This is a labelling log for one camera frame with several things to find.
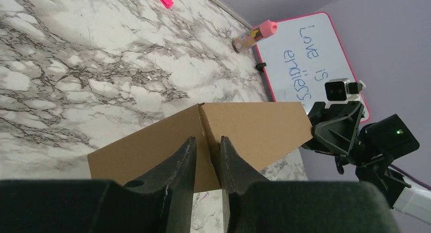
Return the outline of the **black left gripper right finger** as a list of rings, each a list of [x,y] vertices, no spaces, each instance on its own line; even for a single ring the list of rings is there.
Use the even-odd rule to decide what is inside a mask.
[[[271,181],[222,136],[225,232],[399,232],[368,182]]]

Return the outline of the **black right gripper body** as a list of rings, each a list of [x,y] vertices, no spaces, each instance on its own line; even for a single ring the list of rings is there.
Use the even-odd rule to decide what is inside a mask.
[[[301,147],[330,156],[346,157],[358,136],[364,106],[360,101],[344,104],[316,102],[308,113],[312,124],[312,139]]]

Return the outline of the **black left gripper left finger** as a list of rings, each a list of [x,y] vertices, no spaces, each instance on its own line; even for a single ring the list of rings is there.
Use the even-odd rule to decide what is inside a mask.
[[[2,180],[1,232],[189,232],[197,144],[120,185],[112,180]]]

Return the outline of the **brown cardboard box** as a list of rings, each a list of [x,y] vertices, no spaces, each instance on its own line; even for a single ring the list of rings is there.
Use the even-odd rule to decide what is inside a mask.
[[[201,103],[88,155],[92,179],[119,184],[137,178],[196,138],[195,192],[220,189],[222,136],[261,171],[309,141],[311,123],[298,102]]]

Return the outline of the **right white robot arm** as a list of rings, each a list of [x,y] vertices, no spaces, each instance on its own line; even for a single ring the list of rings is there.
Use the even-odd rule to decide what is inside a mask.
[[[391,209],[430,224],[430,186],[393,165],[420,147],[397,114],[360,128],[364,106],[349,101],[316,102],[307,116],[312,139],[304,149],[333,156],[339,174],[345,165],[354,165],[357,178],[376,186]]]

